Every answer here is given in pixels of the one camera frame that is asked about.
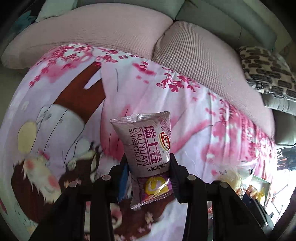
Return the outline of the grey green sofa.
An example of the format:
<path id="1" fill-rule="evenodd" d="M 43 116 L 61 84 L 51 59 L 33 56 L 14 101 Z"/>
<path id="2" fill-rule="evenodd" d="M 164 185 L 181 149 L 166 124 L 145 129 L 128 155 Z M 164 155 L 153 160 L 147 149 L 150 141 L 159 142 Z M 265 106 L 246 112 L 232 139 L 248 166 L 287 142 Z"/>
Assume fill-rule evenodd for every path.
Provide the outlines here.
<path id="1" fill-rule="evenodd" d="M 91 1 L 81 4 L 115 3 L 145 7 L 131 1 Z M 275 33 L 264 20 L 244 1 L 186 1 L 177 5 L 179 12 L 177 21 L 198 25 L 234 49 L 243 46 L 271 46 L 274 44 Z M 278 145 L 292 146 L 295 144 L 295 115 L 271 109 L 275 123 L 275 139 Z"/>

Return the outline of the pink swiss roll packet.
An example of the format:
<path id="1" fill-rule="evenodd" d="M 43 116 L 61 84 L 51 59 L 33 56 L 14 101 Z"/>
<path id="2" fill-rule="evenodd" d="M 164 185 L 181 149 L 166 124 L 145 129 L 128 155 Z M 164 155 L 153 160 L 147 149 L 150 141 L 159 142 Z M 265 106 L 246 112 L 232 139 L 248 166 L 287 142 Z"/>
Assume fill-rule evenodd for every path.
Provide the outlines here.
<path id="1" fill-rule="evenodd" d="M 132 209 L 172 194 L 169 178 L 170 112 L 142 113 L 112 119 L 132 180 Z"/>

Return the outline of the black white patterned pillow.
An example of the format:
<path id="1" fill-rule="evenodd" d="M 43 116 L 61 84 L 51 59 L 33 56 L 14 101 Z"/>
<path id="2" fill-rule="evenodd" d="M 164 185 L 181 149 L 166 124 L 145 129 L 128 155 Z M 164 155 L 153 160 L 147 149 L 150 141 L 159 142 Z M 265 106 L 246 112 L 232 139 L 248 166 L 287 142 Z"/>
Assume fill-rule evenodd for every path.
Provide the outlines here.
<path id="1" fill-rule="evenodd" d="M 295 101 L 295 75 L 284 59 L 257 46 L 242 46 L 238 54 L 250 87 L 262 94 Z"/>

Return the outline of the pink anime print blanket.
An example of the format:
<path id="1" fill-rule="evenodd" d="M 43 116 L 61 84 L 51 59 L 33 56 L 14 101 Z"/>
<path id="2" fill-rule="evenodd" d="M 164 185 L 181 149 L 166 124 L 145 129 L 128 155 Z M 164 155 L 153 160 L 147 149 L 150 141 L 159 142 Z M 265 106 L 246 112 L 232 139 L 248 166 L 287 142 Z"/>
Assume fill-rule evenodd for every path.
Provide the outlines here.
<path id="1" fill-rule="evenodd" d="M 243 196 L 270 179 L 275 146 L 252 120 L 192 78 L 125 52 L 68 44 L 24 76 L 1 125 L 1 214 L 28 240 L 71 184 L 92 184 L 127 154 L 131 173 L 111 216 L 116 240 L 181 240 L 187 207 L 169 155 Z"/>

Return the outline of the clear steamed cake packet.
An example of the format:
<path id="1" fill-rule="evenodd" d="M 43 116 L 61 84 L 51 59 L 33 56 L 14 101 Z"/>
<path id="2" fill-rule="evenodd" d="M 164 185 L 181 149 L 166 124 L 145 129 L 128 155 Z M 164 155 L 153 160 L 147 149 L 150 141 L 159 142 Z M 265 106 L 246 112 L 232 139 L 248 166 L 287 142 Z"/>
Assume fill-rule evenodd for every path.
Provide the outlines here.
<path id="1" fill-rule="evenodd" d="M 234 192 L 243 198 L 254 175 L 258 158 L 253 160 L 231 160 L 229 162 L 212 164 L 211 174 L 214 181 L 226 182 Z"/>

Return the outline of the grey pillow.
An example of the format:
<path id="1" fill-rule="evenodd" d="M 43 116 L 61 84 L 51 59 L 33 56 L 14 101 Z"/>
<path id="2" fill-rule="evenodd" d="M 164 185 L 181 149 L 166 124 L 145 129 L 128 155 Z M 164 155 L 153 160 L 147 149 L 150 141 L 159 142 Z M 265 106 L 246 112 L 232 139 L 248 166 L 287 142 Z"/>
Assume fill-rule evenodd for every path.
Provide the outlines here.
<path id="1" fill-rule="evenodd" d="M 295 101 L 277 98 L 271 94 L 262 94 L 261 96 L 262 96 L 263 103 L 267 108 L 270 108 L 276 111 L 281 111 L 283 113 L 288 113 L 291 115 L 296 115 Z"/>

